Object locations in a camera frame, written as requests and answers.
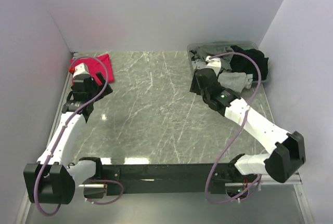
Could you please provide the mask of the red t-shirt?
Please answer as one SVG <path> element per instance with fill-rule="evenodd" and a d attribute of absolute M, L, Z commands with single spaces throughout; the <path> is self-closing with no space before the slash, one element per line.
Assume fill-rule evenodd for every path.
<path fill-rule="evenodd" d="M 102 85 L 104 82 L 100 81 L 100 79 L 97 77 L 97 73 L 101 73 L 105 80 L 108 78 L 107 81 L 109 84 L 114 82 L 111 60 L 108 54 L 100 55 L 96 58 L 83 58 L 79 59 L 79 61 L 72 59 L 69 72 L 73 74 L 74 68 L 81 63 L 84 63 L 87 66 L 90 75 L 94 78 L 98 85 Z"/>

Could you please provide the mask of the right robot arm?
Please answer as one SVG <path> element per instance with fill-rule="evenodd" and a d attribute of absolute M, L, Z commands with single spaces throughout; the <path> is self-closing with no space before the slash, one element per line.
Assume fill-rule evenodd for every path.
<path fill-rule="evenodd" d="M 224 88 L 213 69 L 194 72 L 190 92 L 200 95 L 210 109 L 243 126 L 266 150 L 260 155 L 242 155 L 228 169 L 229 178 L 240 182 L 246 175 L 269 175 L 279 183 L 286 182 L 306 161 L 303 136 L 290 133 L 262 116 L 240 94 Z"/>

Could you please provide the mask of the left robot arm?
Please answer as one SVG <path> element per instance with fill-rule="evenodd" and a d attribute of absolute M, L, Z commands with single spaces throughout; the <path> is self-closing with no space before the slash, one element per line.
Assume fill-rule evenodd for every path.
<path fill-rule="evenodd" d="M 50 143 L 37 162 L 27 164 L 23 170 L 30 202 L 69 204 L 78 185 L 86 180 L 102 181 L 104 170 L 98 157 L 81 158 L 72 168 L 67 165 L 74 143 L 94 110 L 94 102 L 112 93 L 107 79 L 101 72 L 74 73 L 71 91 Z"/>

